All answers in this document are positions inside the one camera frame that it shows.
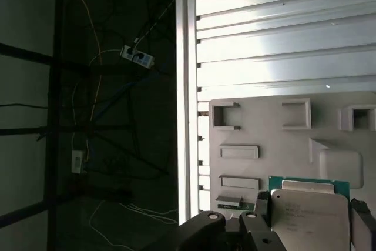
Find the power strip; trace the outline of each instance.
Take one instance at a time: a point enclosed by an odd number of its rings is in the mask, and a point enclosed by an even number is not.
[[[80,150],[72,151],[72,173],[81,174],[83,172],[83,157],[85,152]]]
[[[138,50],[133,50],[131,53],[128,52],[129,46],[124,45],[120,55],[121,57],[132,61],[144,68],[150,69],[154,65],[154,57],[149,54],[143,53]]]

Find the orange cable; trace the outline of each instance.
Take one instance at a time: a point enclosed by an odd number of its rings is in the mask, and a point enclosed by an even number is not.
[[[93,20],[92,20],[92,17],[90,15],[90,10],[85,2],[85,0],[81,0],[82,3],[83,3],[83,6],[85,6],[86,8],[86,11],[88,13],[88,17],[89,17],[89,20],[90,20],[90,24],[93,28],[93,32],[94,32],[94,37],[95,37],[95,41],[96,41],[96,44],[98,46],[98,54],[99,54],[99,63],[101,65],[103,65],[103,61],[102,61],[102,53],[101,53],[101,50],[100,50],[100,44],[99,44],[99,40],[98,40],[98,36],[96,34],[96,31],[95,31],[95,27],[94,27],[94,23],[93,23]],[[90,121],[93,119],[93,115],[94,115],[94,109],[95,109],[95,104],[96,104],[96,101],[98,99],[98,93],[99,93],[99,89],[100,89],[100,84],[102,83],[102,76],[99,77],[99,82],[98,82],[98,87],[96,89],[96,93],[95,93],[95,100],[94,100],[94,104],[93,104],[93,108],[92,108],[92,114],[90,116]],[[89,160],[89,149],[88,149],[88,152],[87,152],[87,155],[86,155],[86,161]]]

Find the white wall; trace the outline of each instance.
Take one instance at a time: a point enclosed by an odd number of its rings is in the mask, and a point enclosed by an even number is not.
[[[0,0],[0,42],[52,55],[54,9],[55,0]],[[0,104],[47,105],[48,73],[47,66],[0,56]],[[0,108],[0,128],[45,124],[45,110]],[[45,141],[36,138],[0,136],[0,215],[43,199]],[[43,213],[1,229],[1,250],[45,250],[46,220]]]

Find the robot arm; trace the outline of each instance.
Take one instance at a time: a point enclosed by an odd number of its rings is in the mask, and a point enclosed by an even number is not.
[[[270,230],[269,192],[258,194],[255,211],[228,221],[217,212],[202,212],[143,251],[286,251]],[[376,220],[367,204],[351,201],[352,242],[357,251],[376,251]]]

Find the dark background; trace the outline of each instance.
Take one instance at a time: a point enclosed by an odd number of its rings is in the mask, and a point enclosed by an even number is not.
[[[172,0],[85,0],[90,10],[101,50],[121,49],[142,36],[166,9]],[[88,64],[98,54],[93,29],[81,0],[65,0],[63,19],[62,57],[65,60]],[[134,111],[138,146],[142,158],[166,168],[167,175],[152,169],[100,139],[92,138],[87,175],[83,181],[104,189],[125,191],[123,203],[134,203],[143,208],[164,212],[177,209],[176,176],[176,66],[175,66],[174,4],[158,21],[137,47],[155,57],[155,68],[147,70],[119,58],[119,52],[102,55],[104,65],[127,66],[127,73],[104,76],[98,100],[111,97],[129,82],[130,106]],[[63,74],[62,103],[71,105],[73,86],[80,80],[76,75]],[[75,93],[75,105],[93,102],[99,77],[82,81]],[[98,124],[130,122],[129,101],[124,96]],[[96,106],[95,113],[103,109]],[[78,123],[85,121],[89,109],[77,109]],[[62,112],[62,124],[72,125],[72,111]],[[132,135],[127,131],[108,131],[107,138],[134,150]],[[86,135],[77,134],[75,150],[86,150]],[[72,181],[71,135],[62,134],[59,155],[59,191],[63,192]],[[100,203],[100,197],[82,197],[58,209],[58,250],[115,250],[89,227],[89,218]],[[177,213],[167,215],[177,220]],[[149,217],[131,212],[117,202],[105,202],[93,219],[93,225],[112,243],[139,249],[154,241],[174,225],[165,225]]]

